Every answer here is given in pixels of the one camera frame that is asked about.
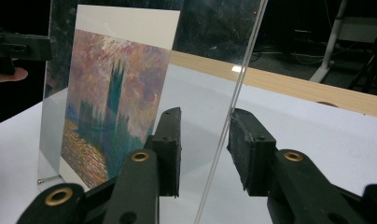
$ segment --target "hand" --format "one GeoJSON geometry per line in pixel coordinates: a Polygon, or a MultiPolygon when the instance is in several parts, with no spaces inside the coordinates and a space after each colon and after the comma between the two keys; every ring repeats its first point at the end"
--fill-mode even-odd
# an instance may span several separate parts
{"type": "Polygon", "coordinates": [[[20,81],[28,76],[28,71],[23,68],[16,67],[14,75],[2,75],[0,74],[0,82],[5,81],[20,81]]]}

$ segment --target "white table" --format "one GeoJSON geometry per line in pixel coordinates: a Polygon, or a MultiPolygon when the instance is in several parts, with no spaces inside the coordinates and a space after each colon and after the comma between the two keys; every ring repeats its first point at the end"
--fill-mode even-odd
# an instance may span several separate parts
{"type": "MultiPolygon", "coordinates": [[[[229,100],[222,99],[234,85],[177,66],[169,73],[163,92],[170,97],[161,99],[160,111],[182,108],[182,173],[180,197],[161,198],[161,223],[193,223],[227,115],[229,100]],[[222,102],[211,106],[215,101],[222,102]]],[[[279,149],[308,155],[333,184],[361,195],[377,183],[377,118],[249,86],[242,87],[237,107],[252,112],[279,149]]],[[[38,104],[0,123],[0,223],[15,223],[39,193],[41,111],[38,104]]],[[[271,223],[265,203],[242,190],[224,148],[201,223],[271,223]]]]}

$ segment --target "painting print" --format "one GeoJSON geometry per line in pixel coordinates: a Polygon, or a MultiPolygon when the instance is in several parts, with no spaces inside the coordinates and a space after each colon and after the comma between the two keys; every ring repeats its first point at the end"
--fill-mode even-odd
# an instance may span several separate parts
{"type": "Polygon", "coordinates": [[[152,134],[168,63],[168,49],[75,30],[62,158],[88,188],[152,134]]]}

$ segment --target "clear acrylic sheet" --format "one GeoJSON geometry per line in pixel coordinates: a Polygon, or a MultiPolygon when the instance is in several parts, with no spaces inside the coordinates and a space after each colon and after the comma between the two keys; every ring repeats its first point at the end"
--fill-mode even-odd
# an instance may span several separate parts
{"type": "MultiPolygon", "coordinates": [[[[154,127],[163,111],[181,107],[182,161],[179,197],[161,197],[162,223],[200,222],[265,2],[208,0],[179,5],[171,1],[168,5],[169,9],[183,7],[154,127]],[[235,72],[231,71],[234,65],[238,65],[235,72]]],[[[45,180],[41,190],[63,182],[53,177],[59,175],[70,64],[66,52],[71,52],[76,8],[77,1],[53,0],[51,6],[49,33],[57,57],[48,63],[45,84],[38,168],[39,179],[45,180]]]]}

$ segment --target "monet painting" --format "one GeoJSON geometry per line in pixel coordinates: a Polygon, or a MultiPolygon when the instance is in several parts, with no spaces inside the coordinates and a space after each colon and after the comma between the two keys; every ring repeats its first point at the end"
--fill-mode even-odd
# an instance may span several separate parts
{"type": "Polygon", "coordinates": [[[169,50],[75,30],[62,158],[92,189],[152,134],[169,50]]]}

